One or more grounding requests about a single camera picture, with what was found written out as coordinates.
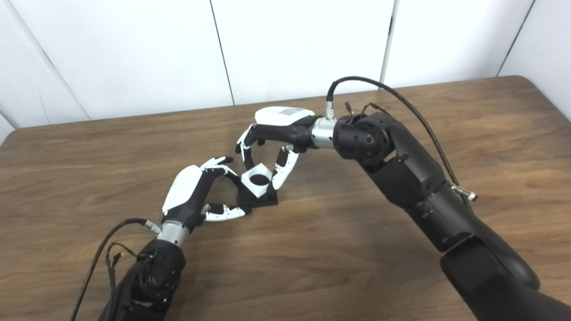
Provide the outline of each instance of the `white wall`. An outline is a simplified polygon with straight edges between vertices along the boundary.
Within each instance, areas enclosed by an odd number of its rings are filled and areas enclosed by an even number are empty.
[[[11,7],[2,1],[0,109],[21,127],[88,120],[21,28]]]
[[[393,0],[212,0],[234,101],[325,95],[378,79]],[[338,93],[370,90],[363,83]]]
[[[495,77],[532,2],[400,0],[384,82],[403,87]]]
[[[92,119],[232,104],[209,1],[11,1]]]
[[[500,76],[527,77],[571,119],[571,2],[536,0]]]
[[[495,76],[532,0],[398,2],[392,86]],[[0,110],[26,127],[324,95],[381,78],[394,3],[0,0]]]

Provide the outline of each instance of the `wooden tabletop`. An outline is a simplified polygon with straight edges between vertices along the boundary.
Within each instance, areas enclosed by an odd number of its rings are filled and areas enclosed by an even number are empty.
[[[400,92],[431,124],[462,185],[479,194],[476,214],[534,268],[544,293],[571,304],[569,122],[519,77]],[[336,96],[338,117],[345,101],[355,110],[380,104],[437,155],[388,93]],[[13,132],[0,147],[0,319],[69,318],[109,229],[129,217],[158,222],[175,175],[233,155],[254,112],[271,105],[324,112],[317,97]],[[254,147],[255,162],[272,168],[279,146]],[[208,200],[234,204],[234,193],[220,178]],[[474,319],[440,271],[440,254],[355,162],[310,150],[279,198],[191,234],[167,320]],[[128,226],[114,239],[139,250],[152,237]],[[118,278],[131,262],[119,262]],[[101,263],[79,320],[97,319],[108,299]]]

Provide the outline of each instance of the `black hole in cube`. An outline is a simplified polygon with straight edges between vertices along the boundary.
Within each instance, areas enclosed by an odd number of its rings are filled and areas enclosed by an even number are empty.
[[[268,185],[270,180],[262,174],[256,174],[250,177],[250,182],[258,186],[264,186]]]

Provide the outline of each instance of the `silver connector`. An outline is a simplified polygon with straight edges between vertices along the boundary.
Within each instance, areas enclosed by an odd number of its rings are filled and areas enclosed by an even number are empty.
[[[147,223],[144,224],[144,226],[157,234],[159,234],[162,231],[162,228],[160,226],[151,222],[150,220],[148,220]]]
[[[476,193],[474,193],[473,191],[469,191],[465,188],[462,188],[458,185],[451,185],[450,188],[456,192],[459,195],[462,195],[464,197],[467,198],[467,200],[471,200],[472,202],[475,202],[478,200],[478,195],[476,195]]]
[[[333,102],[325,102],[325,117],[328,121],[335,119],[335,110],[333,110]]]
[[[333,130],[335,129],[336,120],[318,118],[311,127],[311,141],[321,149],[334,149],[333,146]]]
[[[182,248],[186,237],[190,234],[190,231],[180,223],[175,220],[166,220],[163,223],[162,230],[156,237],[157,240],[165,240],[171,242]]]

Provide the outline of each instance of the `wire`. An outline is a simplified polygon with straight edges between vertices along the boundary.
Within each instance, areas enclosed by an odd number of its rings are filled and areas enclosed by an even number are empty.
[[[113,236],[113,234],[115,234],[115,232],[117,232],[120,228],[122,228],[125,225],[134,224],[134,223],[145,225],[145,223],[147,223],[147,220],[141,219],[141,218],[131,218],[131,219],[126,219],[126,220],[122,221],[121,223],[117,224],[117,226],[115,226],[111,231],[109,231],[109,233],[105,236],[105,238],[101,242],[101,245],[99,245],[99,247],[97,248],[97,251],[95,252],[95,256],[93,257],[93,261],[91,262],[91,266],[89,267],[89,270],[87,270],[87,275],[85,277],[85,280],[83,281],[83,285],[81,286],[81,290],[79,290],[79,296],[77,298],[77,301],[75,302],[73,312],[71,313],[70,321],[75,321],[75,318],[77,317],[77,313],[79,311],[79,306],[81,306],[81,301],[83,300],[83,296],[85,295],[85,291],[87,290],[87,285],[89,285],[89,281],[91,280],[91,276],[93,275],[93,272],[95,271],[95,266],[97,265],[97,261],[99,260],[99,257],[101,256],[101,252],[103,251],[105,244],[107,244],[107,242]]]
[[[424,126],[424,129],[426,129],[428,135],[430,136],[432,142],[434,143],[434,146],[436,146],[436,150],[438,151],[440,159],[442,159],[442,163],[444,164],[444,167],[446,168],[446,172],[448,172],[448,176],[450,176],[450,180],[455,185],[458,185],[458,186],[460,185],[458,182],[458,179],[454,175],[454,171],[452,170],[452,166],[450,166],[450,163],[448,162],[448,158],[446,158],[446,155],[444,154],[444,150],[442,150],[442,146],[440,146],[440,142],[436,138],[436,134],[434,134],[434,132],[430,128],[430,125],[428,124],[426,119],[424,119],[424,117],[420,114],[420,112],[408,100],[406,100],[406,98],[404,98],[401,94],[399,94],[393,88],[390,88],[389,86],[387,86],[381,82],[374,81],[373,79],[369,79],[369,78],[365,78],[365,77],[349,76],[349,77],[343,77],[343,78],[340,78],[340,79],[337,79],[336,81],[334,81],[331,84],[331,86],[329,87],[329,91],[327,92],[327,97],[325,98],[325,100],[328,102],[332,102],[333,101],[333,92],[335,92],[335,88],[337,87],[337,85],[339,85],[340,83],[345,82],[345,81],[362,81],[362,82],[370,83],[372,85],[375,85],[379,88],[382,88],[382,89],[388,91],[390,94],[395,96],[398,100],[400,100],[416,116],[416,118],[418,118],[420,123]],[[462,201],[464,202],[464,204],[466,205],[466,207],[469,208],[470,210],[472,210],[472,206],[470,205],[470,202],[467,200],[467,198],[464,196],[461,196],[461,198],[462,198]]]
[[[388,111],[384,110],[381,106],[379,106],[379,105],[377,105],[377,104],[375,104],[375,103],[368,103],[368,104],[366,104],[365,107],[363,107],[363,110],[361,110],[361,116],[364,116],[364,115],[365,115],[365,111],[367,110],[367,107],[369,107],[369,106],[373,107],[373,108],[376,109],[376,110],[380,110],[380,111],[382,111],[382,112],[384,112],[385,114],[387,114],[387,115],[390,116],[390,114],[389,114]]]
[[[107,272],[109,274],[109,285],[111,286],[111,295],[109,297],[109,303],[107,304],[107,314],[105,317],[105,321],[113,320],[115,317],[115,266],[119,262],[119,259],[122,258],[125,253],[117,253],[113,256],[113,262],[109,259],[109,255],[111,249],[115,246],[121,246],[123,249],[127,251],[130,255],[137,257],[137,254],[133,252],[130,248],[126,247],[125,245],[117,242],[111,242],[109,247],[107,248],[107,253],[105,253],[105,263],[107,264]]]

